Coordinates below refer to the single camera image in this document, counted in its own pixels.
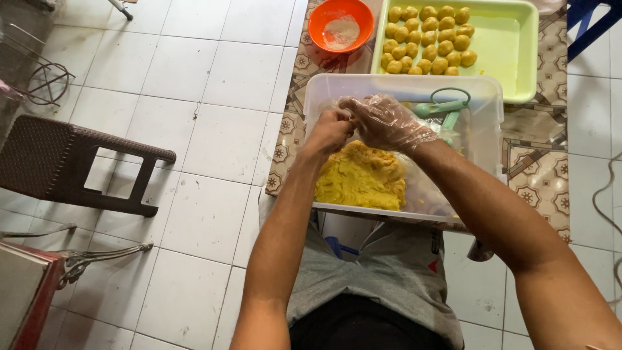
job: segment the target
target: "clear plastic container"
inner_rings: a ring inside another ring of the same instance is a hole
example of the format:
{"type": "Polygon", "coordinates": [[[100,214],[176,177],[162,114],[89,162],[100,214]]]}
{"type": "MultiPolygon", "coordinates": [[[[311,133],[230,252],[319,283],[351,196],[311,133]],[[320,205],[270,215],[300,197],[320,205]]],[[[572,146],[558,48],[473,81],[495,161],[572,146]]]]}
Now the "clear plastic container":
{"type": "MultiPolygon", "coordinates": [[[[501,174],[501,128],[499,127],[503,122],[503,92],[499,82],[491,77],[318,74],[309,80],[305,93],[303,113],[307,127],[306,135],[309,135],[313,130],[313,125],[321,112],[321,106],[340,96],[363,98],[375,93],[388,93],[400,102],[428,103],[432,92],[445,87],[462,88],[471,94],[468,111],[460,113],[458,118],[457,126],[460,125],[460,130],[455,129],[460,133],[457,144],[460,145],[462,154],[488,173],[503,180],[504,175],[501,174]]],[[[463,93],[454,90],[441,91],[434,96],[434,99],[439,103],[463,100],[464,98],[463,93]]],[[[423,213],[418,211],[416,207],[403,208],[401,212],[398,212],[320,202],[314,202],[313,206],[329,211],[461,223],[459,218],[452,215],[423,213]]]]}

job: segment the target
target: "person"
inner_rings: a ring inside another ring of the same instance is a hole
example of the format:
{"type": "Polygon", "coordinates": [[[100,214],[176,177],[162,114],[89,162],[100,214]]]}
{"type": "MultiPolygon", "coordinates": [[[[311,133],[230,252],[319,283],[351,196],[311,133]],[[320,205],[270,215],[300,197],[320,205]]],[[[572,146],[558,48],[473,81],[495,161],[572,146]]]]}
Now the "person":
{"type": "Polygon", "coordinates": [[[390,96],[338,106],[320,115],[261,228],[230,349],[464,348],[445,303],[442,232],[384,223],[344,262],[308,224],[318,171],[355,128],[368,146],[410,157],[509,267],[535,349],[622,349],[622,324],[576,256],[508,186],[390,96]]]}

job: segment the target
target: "patterned tablecloth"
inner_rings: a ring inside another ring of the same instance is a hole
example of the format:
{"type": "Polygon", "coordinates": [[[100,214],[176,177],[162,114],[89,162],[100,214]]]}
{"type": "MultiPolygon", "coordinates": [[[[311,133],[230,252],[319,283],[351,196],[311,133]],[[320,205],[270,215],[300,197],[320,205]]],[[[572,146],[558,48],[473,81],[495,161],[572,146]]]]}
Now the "patterned tablecloth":
{"type": "MultiPolygon", "coordinates": [[[[302,109],[308,80],[320,73],[368,73],[371,67],[375,30],[364,46],[346,54],[331,54],[313,44],[307,31],[307,19],[321,1],[309,0],[307,6],[267,180],[267,194],[279,193],[297,150],[304,143],[305,116],[302,109]]],[[[378,25],[382,0],[363,1],[373,11],[378,25]]],[[[563,3],[553,13],[550,10],[547,14],[543,12],[539,26],[536,96],[523,105],[505,104],[505,121],[501,124],[501,162],[509,187],[536,208],[569,242],[566,5],[563,3]]],[[[435,225],[443,229],[466,230],[457,224],[435,225]]]]}

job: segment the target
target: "gloved hand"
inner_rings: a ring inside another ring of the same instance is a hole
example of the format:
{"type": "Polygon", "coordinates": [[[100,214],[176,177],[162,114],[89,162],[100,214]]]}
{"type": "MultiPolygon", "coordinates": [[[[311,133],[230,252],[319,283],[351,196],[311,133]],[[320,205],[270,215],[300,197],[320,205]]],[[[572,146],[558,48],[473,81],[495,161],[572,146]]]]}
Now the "gloved hand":
{"type": "Polygon", "coordinates": [[[385,93],[362,100],[339,98],[338,106],[354,117],[363,143],[385,151],[408,153],[419,143],[437,140],[437,134],[393,96],[385,93]]]}

